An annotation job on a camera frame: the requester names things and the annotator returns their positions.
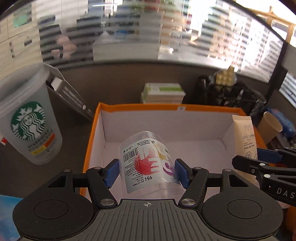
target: paper cup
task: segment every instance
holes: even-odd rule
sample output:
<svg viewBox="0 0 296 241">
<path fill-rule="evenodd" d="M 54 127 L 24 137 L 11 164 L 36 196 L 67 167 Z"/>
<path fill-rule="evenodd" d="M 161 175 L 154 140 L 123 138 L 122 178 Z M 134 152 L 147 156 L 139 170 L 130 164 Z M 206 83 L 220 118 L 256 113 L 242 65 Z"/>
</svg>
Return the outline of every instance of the paper cup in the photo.
<svg viewBox="0 0 296 241">
<path fill-rule="evenodd" d="M 35 64 L 0 81 L 0 132 L 37 165 L 53 159 L 62 145 L 45 84 L 49 75 L 49 66 Z"/>
<path fill-rule="evenodd" d="M 266 111 L 257 130 L 265 144 L 267 144 L 283 130 L 283 126 L 273 114 Z"/>
</svg>

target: white box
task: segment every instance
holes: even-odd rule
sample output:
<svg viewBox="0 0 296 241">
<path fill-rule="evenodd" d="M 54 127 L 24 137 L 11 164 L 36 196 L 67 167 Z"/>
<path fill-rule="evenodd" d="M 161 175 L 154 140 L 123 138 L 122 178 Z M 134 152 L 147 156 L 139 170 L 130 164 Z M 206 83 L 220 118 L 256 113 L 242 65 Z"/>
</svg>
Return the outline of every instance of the white box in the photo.
<svg viewBox="0 0 296 241">
<path fill-rule="evenodd" d="M 200 166 L 211 173 L 233 168 L 235 142 L 232 115 L 245 115 L 240 108 L 177 104 L 100 103 L 96 110 L 83 172 L 105 167 L 119 158 L 118 147 L 130 136 L 151 131 L 163 138 L 173 160 L 181 158 L 190 167 Z M 266 148 L 255 129 L 257 147 Z M 110 189 L 119 202 L 122 198 L 120 176 Z M 206 199 L 219 192 L 208 188 Z M 82 195 L 89 198 L 85 189 Z"/>
</svg>

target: red graphic on label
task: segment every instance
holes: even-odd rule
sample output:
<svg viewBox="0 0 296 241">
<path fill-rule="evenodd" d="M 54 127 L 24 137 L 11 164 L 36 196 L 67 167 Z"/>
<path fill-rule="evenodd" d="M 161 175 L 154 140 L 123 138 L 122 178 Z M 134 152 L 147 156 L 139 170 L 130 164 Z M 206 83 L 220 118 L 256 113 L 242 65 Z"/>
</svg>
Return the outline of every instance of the red graphic on label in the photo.
<svg viewBox="0 0 296 241">
<path fill-rule="evenodd" d="M 149 148 L 148 149 L 148 156 L 144 159 L 141 159 L 140 154 L 138 154 L 136 156 L 136 160 L 134 161 L 134 165 L 135 165 L 135 169 L 137 170 L 138 173 L 141 173 L 143 175 L 151 175 L 153 173 L 157 173 L 158 171 L 152 171 L 151 169 L 157 169 L 159 168 L 159 165 L 155 165 L 154 163 L 158 163 L 158 161 L 156 160 L 150 160 L 150 158 L 155 158 L 156 155 L 154 153 L 154 149 L 153 148 Z"/>
</svg>

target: blue gripper pad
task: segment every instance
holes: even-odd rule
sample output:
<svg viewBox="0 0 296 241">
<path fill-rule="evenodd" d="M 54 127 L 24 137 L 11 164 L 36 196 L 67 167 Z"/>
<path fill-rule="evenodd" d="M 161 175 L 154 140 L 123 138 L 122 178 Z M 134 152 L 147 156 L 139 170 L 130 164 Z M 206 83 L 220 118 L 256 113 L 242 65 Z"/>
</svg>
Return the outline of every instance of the blue gripper pad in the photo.
<svg viewBox="0 0 296 241">
<path fill-rule="evenodd" d="M 107 186 L 107 188 L 111 188 L 114 184 L 116 178 L 119 175 L 119 160 L 117 160 L 108 170 L 107 170 L 107 176 L 104 179 L 104 183 Z"/>
<path fill-rule="evenodd" d="M 187 173 L 187 170 L 185 169 L 185 167 L 183 167 L 181 165 L 181 163 L 178 162 L 178 160 L 175 161 L 175 170 L 176 170 L 177 176 L 178 176 L 179 181 L 182 184 L 183 188 L 187 189 L 190 184 L 190 180 L 188 178 L 188 173 Z"/>
<path fill-rule="evenodd" d="M 282 155 L 280 155 L 277 151 L 274 150 L 257 148 L 257 153 L 259 161 L 265 161 L 275 164 L 281 162 L 282 159 Z"/>
</svg>

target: barcode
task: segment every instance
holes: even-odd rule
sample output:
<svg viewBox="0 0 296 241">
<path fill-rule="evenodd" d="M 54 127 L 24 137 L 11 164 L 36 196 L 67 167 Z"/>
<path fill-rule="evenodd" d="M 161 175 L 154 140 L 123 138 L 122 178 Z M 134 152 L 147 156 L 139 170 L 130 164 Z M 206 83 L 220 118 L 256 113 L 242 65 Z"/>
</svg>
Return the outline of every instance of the barcode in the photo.
<svg viewBox="0 0 296 241">
<path fill-rule="evenodd" d="M 138 149 L 137 148 L 125 153 L 123 155 L 123 161 L 126 162 L 127 160 L 131 159 L 132 157 L 135 157 L 136 155 L 138 155 Z"/>
</svg>

